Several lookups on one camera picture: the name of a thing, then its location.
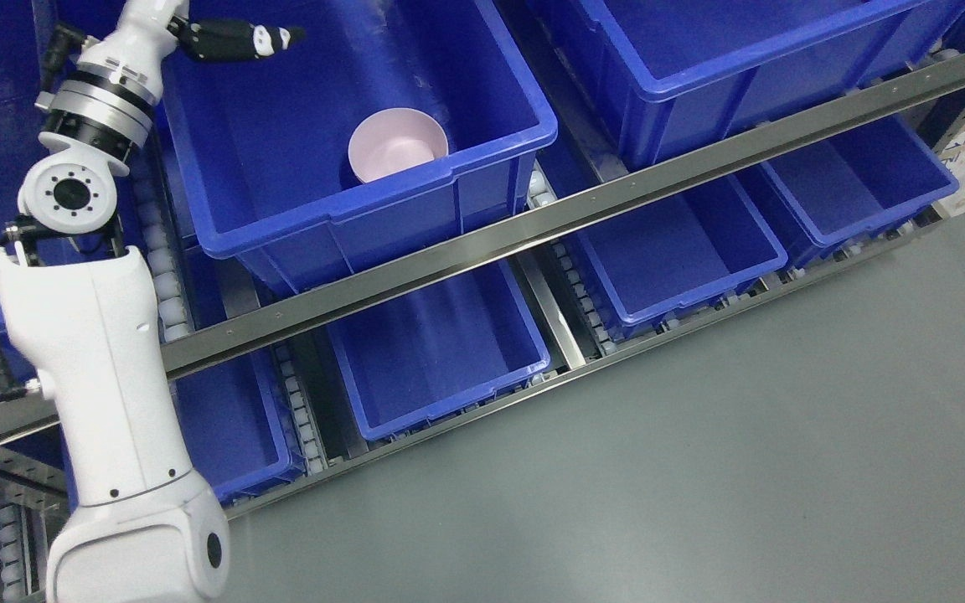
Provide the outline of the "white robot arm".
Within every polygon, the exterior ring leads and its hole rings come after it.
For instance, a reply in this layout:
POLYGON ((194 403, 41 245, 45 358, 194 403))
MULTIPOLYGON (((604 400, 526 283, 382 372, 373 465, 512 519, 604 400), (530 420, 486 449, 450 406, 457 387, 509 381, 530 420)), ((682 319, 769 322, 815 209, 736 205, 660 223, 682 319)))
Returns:
MULTIPOLYGON (((49 101, 49 154, 17 194, 51 235, 111 224, 116 179, 144 145, 185 7, 129 7, 81 51, 49 101)), ((0 306, 11 344, 54 402, 77 505, 49 549, 49 602, 209 602, 230 568, 229 522, 185 449, 160 340, 156 287, 141 251, 38 265, 0 243, 0 306)))

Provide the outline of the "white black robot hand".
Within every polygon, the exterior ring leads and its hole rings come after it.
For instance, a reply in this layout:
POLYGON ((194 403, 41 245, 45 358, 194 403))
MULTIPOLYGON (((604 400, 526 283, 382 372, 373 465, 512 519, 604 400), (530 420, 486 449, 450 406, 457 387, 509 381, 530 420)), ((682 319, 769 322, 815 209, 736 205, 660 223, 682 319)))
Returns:
POLYGON ((117 27, 92 51, 106 66, 153 80, 173 51, 200 64, 268 59, 307 37, 300 26, 279 27, 244 19, 190 17, 188 1, 126 1, 117 27))

